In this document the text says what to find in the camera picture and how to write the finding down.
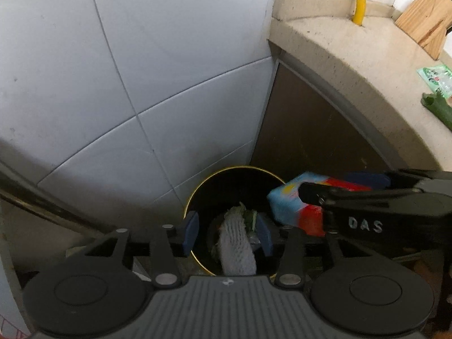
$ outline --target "red and blue packaging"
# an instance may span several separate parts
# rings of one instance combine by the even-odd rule
[[[322,228],[322,208],[301,201],[298,196],[298,188],[303,182],[345,188],[349,191],[371,190],[367,186],[305,172],[285,185],[275,188],[268,194],[267,199],[270,201],[276,221],[285,225],[299,227],[308,235],[317,237],[325,236]]]

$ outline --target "tile grout line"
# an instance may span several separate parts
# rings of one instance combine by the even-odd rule
[[[253,65],[253,64],[256,64],[256,63],[258,63],[258,62],[260,62],[260,61],[264,61],[264,60],[266,60],[266,59],[268,59],[268,58],[270,58],[270,57],[272,57],[272,55],[265,56],[265,57],[263,57],[263,58],[260,58],[260,59],[258,59],[258,60],[252,61],[252,62],[248,62],[247,64],[243,64],[243,65],[237,66],[237,67],[235,67],[235,68],[233,68],[233,69],[230,69],[230,70],[227,70],[227,71],[225,71],[225,72],[223,72],[223,73],[221,73],[221,74],[218,74],[218,75],[212,76],[211,78],[205,79],[205,80],[199,82],[198,84],[192,85],[192,86],[189,87],[189,88],[186,88],[186,89],[184,89],[184,90],[182,90],[182,91],[180,91],[180,92],[177,92],[177,93],[173,94],[172,96],[170,96],[170,97],[168,97],[168,98],[162,99],[161,101],[159,101],[159,102],[153,104],[153,105],[150,106],[149,108],[146,108],[146,109],[142,110],[141,112],[138,113],[138,115],[141,115],[142,113],[146,112],[147,110],[150,110],[151,108],[154,108],[155,106],[158,106],[159,104],[161,104],[161,103],[163,103],[163,102],[165,102],[165,101],[168,101],[169,99],[174,98],[175,96],[178,96],[178,95],[180,95],[180,94],[186,92],[187,90],[196,88],[197,86],[199,86],[199,85],[201,85],[201,84],[204,84],[205,82],[208,82],[208,81],[210,81],[210,80],[216,79],[216,78],[218,78],[218,77],[220,77],[220,76],[223,76],[223,75],[225,75],[225,74],[228,74],[228,73],[230,73],[230,72],[232,72],[232,71],[235,71],[235,70],[238,70],[238,69],[242,69],[242,68],[244,68],[245,66]]]
[[[131,105],[131,107],[132,107],[132,110],[134,111],[135,115],[132,116],[132,117],[130,117],[130,118],[127,118],[125,121],[121,122],[120,124],[116,125],[116,126],[113,127],[112,129],[106,131],[105,133],[103,133],[103,134],[101,134],[100,136],[98,136],[98,137],[96,137],[95,139],[93,139],[93,140],[92,140],[91,142],[89,142],[87,145],[85,145],[85,146],[83,146],[82,148],[78,149],[74,154],[72,154],[71,156],[69,156],[64,162],[62,162],[61,164],[57,165],[55,168],[53,168],[52,170],[50,170],[50,171],[48,172],[48,174],[46,174],[46,176],[44,176],[42,179],[40,179],[39,181],[37,181],[37,182],[36,182],[36,185],[39,185],[39,183],[41,183],[44,179],[46,179],[46,178],[47,178],[50,174],[52,174],[55,170],[57,170],[57,169],[60,168],[62,165],[64,165],[64,163],[66,163],[66,162],[67,162],[69,159],[71,159],[74,155],[78,154],[78,153],[81,152],[83,149],[87,148],[87,147],[90,146],[92,143],[94,143],[95,141],[99,140],[99,139],[100,139],[101,137],[103,137],[104,135],[108,134],[110,131],[113,131],[114,129],[116,129],[116,128],[118,128],[119,126],[123,125],[125,122],[127,122],[127,121],[129,121],[129,120],[131,120],[131,119],[133,119],[133,118],[136,118],[136,120],[138,121],[138,124],[139,124],[139,126],[140,126],[140,128],[141,128],[141,130],[143,131],[143,134],[144,134],[144,136],[145,136],[145,139],[146,139],[146,141],[147,141],[147,143],[148,143],[148,145],[149,145],[149,147],[150,147],[150,151],[151,151],[151,153],[155,156],[155,159],[157,160],[157,163],[159,164],[159,167],[160,167],[160,169],[162,170],[162,172],[163,172],[163,174],[164,174],[164,176],[165,176],[166,181],[167,181],[168,184],[171,186],[171,190],[175,193],[175,195],[176,195],[176,197],[178,198],[179,202],[181,202],[181,203],[182,203],[182,206],[184,206],[184,205],[183,205],[183,202],[180,200],[179,196],[177,195],[177,193],[176,193],[176,191],[175,191],[175,188],[176,188],[177,186],[179,186],[180,184],[182,184],[182,183],[188,181],[188,180],[191,179],[192,177],[198,175],[198,174],[199,174],[200,172],[202,172],[203,170],[200,171],[200,172],[198,172],[198,173],[196,173],[195,175],[191,176],[190,178],[188,178],[188,179],[185,180],[184,182],[181,182],[179,185],[173,186],[173,183],[170,181],[170,178],[168,177],[168,174],[167,174],[165,168],[163,167],[163,165],[162,165],[162,163],[161,163],[159,157],[158,157],[157,154],[155,153],[155,150],[154,150],[154,148],[153,148],[153,146],[152,146],[152,143],[151,143],[151,141],[150,141],[148,135],[146,134],[146,131],[144,130],[144,127],[143,127],[143,124],[142,124],[142,122],[141,122],[141,120],[140,120],[140,118],[139,118],[139,115],[142,114],[142,113],[144,113],[144,112],[146,112],[147,110],[150,110],[151,108],[153,108],[153,107],[155,107],[155,106],[157,106],[157,105],[163,103],[164,101],[166,101],[166,100],[168,100],[168,99],[171,99],[172,97],[175,97],[175,96],[177,96],[177,95],[179,95],[179,94],[182,94],[183,92],[185,92],[185,91],[187,91],[187,90],[189,90],[189,89],[195,88],[195,87],[197,87],[198,85],[201,85],[201,84],[203,84],[203,83],[205,83],[205,82],[207,82],[207,81],[209,81],[209,80],[212,80],[212,79],[215,79],[215,78],[217,78],[217,77],[219,77],[219,76],[222,76],[222,75],[224,75],[224,74],[227,74],[227,73],[229,73],[229,72],[231,72],[231,71],[238,70],[238,69],[241,69],[241,68],[243,68],[243,67],[245,67],[245,66],[248,66],[248,65],[251,65],[251,64],[258,63],[259,61],[266,60],[266,59],[268,59],[269,57],[271,57],[271,55],[265,56],[265,57],[263,57],[263,58],[260,58],[260,59],[258,59],[258,60],[252,61],[252,62],[248,62],[248,63],[246,63],[246,64],[240,65],[240,66],[238,66],[238,67],[235,67],[235,68],[233,68],[233,69],[230,69],[230,70],[228,70],[228,71],[225,71],[225,72],[223,72],[223,73],[220,73],[220,74],[218,74],[218,75],[216,75],[216,76],[213,76],[213,77],[211,77],[211,78],[205,79],[205,80],[203,80],[203,81],[197,83],[196,85],[193,85],[193,86],[191,86],[191,87],[189,87],[189,88],[186,88],[186,89],[184,89],[184,90],[182,90],[182,91],[180,91],[180,92],[178,92],[178,93],[175,93],[175,94],[173,94],[172,96],[170,96],[170,97],[168,97],[168,98],[165,98],[165,99],[163,99],[162,101],[159,101],[159,102],[153,104],[151,107],[146,108],[146,109],[142,110],[141,112],[137,113],[135,107],[133,106],[132,100],[130,99],[129,92],[128,92],[128,90],[126,89],[126,86],[125,86],[125,84],[124,84],[123,77],[121,76],[121,73],[119,72],[118,65],[117,65],[116,60],[115,60],[115,58],[114,58],[112,49],[111,49],[111,47],[110,47],[110,43],[109,43],[109,41],[108,41],[107,35],[106,35],[106,33],[105,33],[105,29],[104,29],[104,27],[103,27],[102,20],[101,20],[101,18],[100,18],[100,13],[99,13],[99,9],[98,9],[98,7],[97,7],[96,0],[93,0],[93,3],[94,3],[94,9],[96,10],[96,15],[97,15],[98,20],[99,20],[99,23],[100,23],[100,28],[101,28],[101,30],[102,30],[102,34],[103,34],[103,36],[104,36],[104,38],[105,38],[105,43],[107,44],[107,48],[108,48],[108,51],[109,51],[109,53],[110,53],[110,57],[111,57],[111,59],[112,59],[112,61],[113,61],[113,64],[114,64],[114,66],[115,66],[116,73],[118,74],[119,80],[121,81],[121,85],[122,85],[122,87],[123,87],[123,89],[124,89],[124,92],[125,92],[125,94],[126,94],[126,96],[127,96],[127,99],[128,99],[128,101],[129,101],[129,103],[130,103],[130,105]],[[217,162],[220,161],[221,159],[223,159],[223,158],[229,156],[231,153],[233,153],[233,152],[235,152],[236,150],[240,149],[240,148],[243,147],[244,145],[242,145],[242,146],[238,147],[237,149],[233,150],[232,152],[226,154],[224,157],[220,158],[219,160],[217,160],[216,162],[212,163],[211,165],[209,165],[209,166],[207,166],[207,167],[213,166],[215,163],[217,163]]]
[[[220,159],[216,160],[216,161],[213,162],[212,164],[208,165],[207,167],[204,167],[204,169],[202,169],[201,171],[195,173],[193,176],[189,177],[189,178],[186,179],[185,181],[182,181],[180,184],[178,184],[178,185],[176,186],[176,188],[179,187],[180,185],[182,185],[183,183],[186,183],[187,181],[191,180],[192,178],[196,177],[198,174],[204,172],[207,168],[216,165],[216,164],[217,164],[218,162],[220,162],[221,160],[225,159],[226,157],[229,157],[232,153],[236,152],[236,151],[239,150],[239,149],[242,149],[245,145],[248,145],[249,143],[252,143],[252,142],[253,142],[253,140],[247,141],[246,143],[242,144],[242,145],[239,146],[238,148],[235,148],[234,150],[232,150],[232,152],[229,152],[228,154],[226,154],[225,156],[223,156],[223,157],[221,157]]]
[[[146,131],[144,130],[143,124],[142,124],[140,118],[138,117],[138,114],[136,113],[135,107],[133,106],[133,103],[132,103],[132,99],[130,99],[129,92],[128,92],[127,88],[126,88],[126,85],[124,84],[123,77],[121,76],[121,73],[119,72],[119,68],[118,68],[118,65],[117,65],[117,63],[116,63],[116,60],[115,60],[115,58],[114,58],[113,51],[112,51],[112,49],[111,49],[111,47],[110,47],[110,42],[108,41],[107,34],[106,34],[105,29],[104,29],[104,27],[103,27],[102,19],[100,18],[99,8],[98,8],[98,6],[97,6],[96,0],[93,0],[93,3],[94,3],[94,9],[96,10],[97,18],[98,18],[98,20],[99,20],[100,28],[101,28],[102,33],[103,33],[103,37],[105,38],[105,43],[107,44],[107,48],[108,48],[108,51],[109,51],[109,53],[110,53],[110,57],[111,57],[111,59],[112,59],[112,61],[113,61],[113,65],[114,65],[114,67],[115,67],[115,69],[116,69],[116,73],[118,74],[119,80],[121,81],[121,85],[123,86],[124,92],[125,92],[125,94],[127,95],[127,99],[129,100],[130,106],[132,107],[132,110],[133,110],[134,113],[135,113],[135,118],[136,118],[136,120],[138,121],[138,124],[139,124],[141,130],[143,131],[144,137],[145,137],[145,139],[146,139],[146,141],[147,141],[147,144],[148,144],[148,146],[149,146],[149,148],[150,148],[150,151],[151,151],[151,153],[155,156],[155,159],[157,160],[157,163],[159,164],[159,167],[160,167],[160,169],[162,170],[163,175],[164,175],[166,181],[168,182],[169,186],[171,187],[171,190],[173,190],[173,192],[176,194],[176,191],[174,190],[173,184],[171,183],[170,178],[168,177],[168,173],[167,173],[166,170],[164,169],[164,167],[163,167],[163,165],[162,165],[162,163],[161,163],[159,157],[158,157],[157,154],[155,153],[154,147],[152,146],[152,144],[151,144],[151,142],[150,142],[150,140],[149,140],[149,137],[147,136]]]
[[[264,110],[262,111],[259,122],[258,122],[258,126],[256,129],[256,135],[254,136],[254,139],[251,140],[253,142],[253,146],[252,146],[252,152],[249,155],[249,159],[247,160],[248,164],[251,163],[251,159],[253,157],[254,150],[256,149],[257,140],[259,138],[260,130],[262,128],[262,124],[264,123],[265,113],[267,112],[268,102],[270,101],[270,96],[272,95],[273,85],[274,85],[276,73],[277,73],[278,67],[279,67],[279,60],[280,60],[279,58],[276,58],[276,60],[273,63],[273,69],[272,69],[272,73],[270,75],[270,82],[268,83],[267,93],[265,94]]]
[[[64,163],[66,163],[69,159],[71,159],[74,155],[80,153],[82,150],[88,148],[91,144],[93,144],[94,142],[96,142],[97,140],[99,140],[101,137],[103,137],[104,135],[107,135],[110,131],[113,131],[114,129],[118,128],[121,125],[124,125],[127,121],[132,120],[135,117],[129,117],[126,120],[124,120],[123,122],[121,122],[120,124],[116,125],[113,129],[110,129],[102,134],[100,134],[99,136],[97,136],[95,139],[93,139],[92,141],[90,141],[88,144],[82,146],[80,149],[78,149],[75,153],[71,154],[64,162],[61,162],[59,165],[57,165],[56,167],[52,168],[48,174],[46,174],[42,179],[40,179],[39,181],[36,182],[36,185],[39,185],[39,183],[41,183],[42,181],[44,181],[48,176],[50,176],[53,172],[55,172],[58,168],[60,168],[62,165],[64,165]]]

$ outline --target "gold rim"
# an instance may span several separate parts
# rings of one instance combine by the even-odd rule
[[[187,216],[188,206],[190,205],[190,202],[191,202],[193,196],[195,195],[196,191],[198,191],[198,189],[199,189],[199,188],[200,188],[207,180],[209,180],[210,178],[212,178],[212,177],[215,176],[216,174],[219,174],[220,172],[224,172],[224,171],[227,171],[227,170],[233,170],[234,168],[251,168],[252,170],[262,171],[262,172],[268,173],[269,175],[275,177],[277,180],[281,181],[283,184],[286,184],[286,183],[284,182],[284,180],[281,179],[280,177],[278,177],[276,174],[271,173],[270,171],[267,171],[266,169],[262,169],[262,168],[259,168],[259,167],[253,167],[253,166],[233,166],[233,167],[226,167],[226,168],[223,168],[223,169],[221,169],[221,170],[219,170],[219,171],[216,171],[215,173],[212,173],[209,177],[207,177],[204,181],[202,181],[202,182],[195,188],[195,190],[192,192],[192,194],[190,195],[190,197],[189,197],[189,199],[188,199],[188,201],[187,201],[187,205],[185,205],[184,219],[185,219],[185,217]],[[201,262],[197,259],[196,255],[193,253],[193,250],[190,251],[190,252],[191,252],[193,258],[194,258],[194,259],[196,260],[196,262],[198,263],[198,265],[199,265],[201,268],[203,268],[203,270],[204,270],[207,274],[212,275],[213,277],[216,276],[216,274],[212,273],[212,272],[211,272],[209,269],[207,269],[203,264],[201,264]]]

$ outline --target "metal screw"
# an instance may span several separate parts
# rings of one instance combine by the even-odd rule
[[[301,277],[296,274],[283,274],[279,277],[279,281],[285,286],[296,286],[301,283]]]
[[[177,282],[177,276],[171,273],[162,273],[155,277],[155,281],[161,286],[170,286]]]

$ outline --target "brown cabinet door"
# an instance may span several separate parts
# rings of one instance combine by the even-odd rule
[[[379,154],[320,94],[280,64],[251,158],[289,181],[305,171],[342,178],[388,170]]]

